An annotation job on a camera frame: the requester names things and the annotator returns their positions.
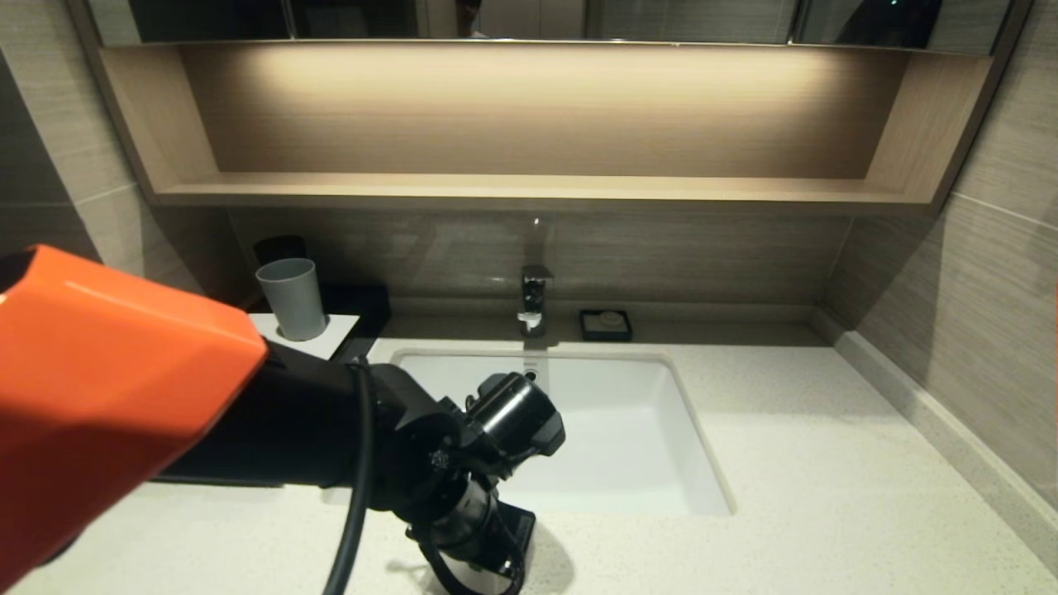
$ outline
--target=bathroom sink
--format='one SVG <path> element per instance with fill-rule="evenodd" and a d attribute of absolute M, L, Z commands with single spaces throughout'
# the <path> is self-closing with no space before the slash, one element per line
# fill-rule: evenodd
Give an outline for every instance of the bathroom sink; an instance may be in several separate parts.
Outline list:
<path fill-rule="evenodd" d="M 566 443 L 501 483 L 505 502 L 534 511 L 731 513 L 705 438 L 663 361 L 401 351 L 393 363 L 435 398 L 460 405 L 482 380 L 507 372 L 526 374 L 551 397 Z"/>

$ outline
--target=gray cup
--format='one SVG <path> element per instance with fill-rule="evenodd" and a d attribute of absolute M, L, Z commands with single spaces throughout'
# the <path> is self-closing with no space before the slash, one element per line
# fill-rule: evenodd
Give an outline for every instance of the gray cup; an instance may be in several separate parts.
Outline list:
<path fill-rule="evenodd" d="M 316 264 L 308 258 L 284 258 L 257 269 L 264 299 L 290 341 L 308 341 L 327 327 L 316 284 Z"/>

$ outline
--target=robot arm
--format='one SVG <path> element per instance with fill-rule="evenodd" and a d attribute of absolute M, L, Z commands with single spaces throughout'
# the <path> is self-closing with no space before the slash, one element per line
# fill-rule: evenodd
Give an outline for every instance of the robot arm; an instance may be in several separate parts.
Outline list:
<path fill-rule="evenodd" d="M 363 394 L 240 310 L 43 246 L 0 259 L 0 592 L 147 480 L 351 486 L 362 399 L 370 507 L 408 522 L 450 590 L 438 551 L 519 579 L 534 517 L 495 487 L 565 439 L 518 374 L 466 412 L 393 365 L 364 366 Z"/>

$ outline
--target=mirror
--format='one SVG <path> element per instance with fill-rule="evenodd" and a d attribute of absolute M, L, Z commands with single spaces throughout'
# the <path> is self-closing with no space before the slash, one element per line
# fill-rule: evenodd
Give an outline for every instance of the mirror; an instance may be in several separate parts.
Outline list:
<path fill-rule="evenodd" d="M 990 54 L 1008 0 L 806 0 L 794 41 Z"/>
<path fill-rule="evenodd" d="M 290 0 L 303 39 L 785 43 L 797 0 Z"/>

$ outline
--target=wooden shelf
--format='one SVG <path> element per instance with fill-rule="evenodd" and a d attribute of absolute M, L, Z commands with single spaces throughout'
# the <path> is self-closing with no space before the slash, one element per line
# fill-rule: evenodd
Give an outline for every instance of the wooden shelf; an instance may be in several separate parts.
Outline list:
<path fill-rule="evenodd" d="M 450 174 L 233 174 L 156 191 L 164 204 L 430 209 L 779 208 L 832 213 L 922 211 L 924 204 L 863 180 L 500 176 Z"/>
<path fill-rule="evenodd" d="M 133 169 L 169 205 L 936 212 L 990 57 L 841 48 L 101 47 Z"/>

